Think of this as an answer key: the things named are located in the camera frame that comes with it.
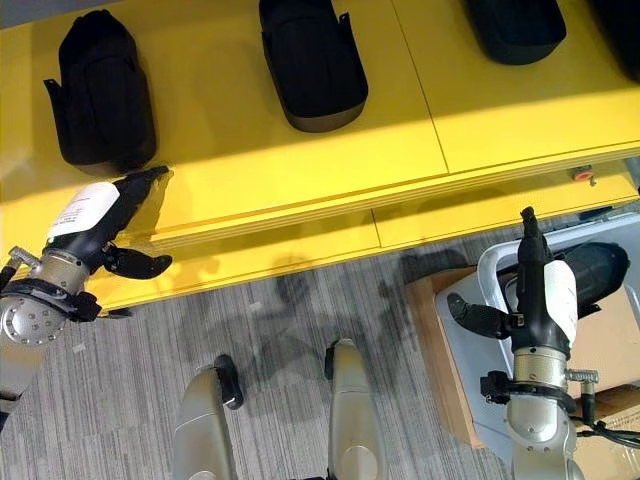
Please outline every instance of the yellow surface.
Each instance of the yellow surface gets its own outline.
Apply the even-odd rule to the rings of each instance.
[[[287,124],[254,0],[110,5],[149,78],[153,164],[173,171],[118,242],[176,262],[151,282],[100,273],[90,291],[117,308],[517,223],[529,204],[544,217],[633,199],[619,159],[640,154],[640,86],[585,2],[560,3],[567,40],[507,67],[481,52],[461,0],[335,0],[351,13],[370,97],[326,134]],[[96,180],[61,159],[42,84],[59,78],[78,14],[0,31],[3,254],[38,252],[75,189]],[[568,167],[612,160],[595,188],[568,179]]]
[[[640,85],[628,80],[585,0],[559,0],[567,38],[547,58],[500,65],[466,0],[393,0],[449,170],[640,146]]]
[[[127,1],[109,10],[135,36],[152,91],[158,152],[174,170],[155,224],[163,238],[446,173],[392,4],[338,0],[369,81],[362,115],[336,132],[286,122],[264,60],[255,0]],[[60,157],[42,81],[78,13],[2,31],[0,178],[5,244],[33,247],[78,185]],[[33,241],[18,226],[47,211]]]
[[[373,210],[380,245],[412,245],[520,223],[531,205],[538,218],[637,198],[623,162],[594,167],[597,185],[574,182],[568,172],[541,175],[472,192]]]
[[[379,250],[371,211],[171,250],[174,263],[153,280],[128,280],[101,269],[88,291],[105,308],[119,308],[222,285],[324,265]]]
[[[621,162],[596,168],[598,186],[573,182],[566,172],[522,184],[499,185],[448,199],[444,205],[410,202],[397,209],[371,211],[306,222],[249,235],[174,248],[147,245],[149,253],[170,253],[174,264],[160,277],[136,281],[101,270],[88,290],[108,310],[175,295],[200,292],[257,278],[318,267],[411,244],[520,222],[518,212],[534,205],[540,217],[631,201],[636,198]],[[429,205],[426,211],[421,205]]]

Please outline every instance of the black pouch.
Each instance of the black pouch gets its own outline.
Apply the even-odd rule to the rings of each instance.
[[[500,63],[537,62],[567,36],[556,0],[467,0],[467,5],[487,55]]]
[[[133,37],[106,10],[79,17],[45,80],[64,159],[94,175],[142,167],[156,151],[149,89]]]
[[[640,83],[640,2],[591,0],[618,62],[629,78]]]
[[[325,132],[364,108],[367,79],[349,14],[336,19],[331,0],[261,0],[264,55],[289,123]]]

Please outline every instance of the white sticker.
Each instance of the white sticker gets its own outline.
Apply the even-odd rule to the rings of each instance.
[[[96,226],[120,196],[113,183],[92,183],[69,202],[49,230],[48,238],[84,232]]]
[[[565,262],[554,260],[544,266],[544,296],[547,312],[573,346],[578,330],[576,277]]]

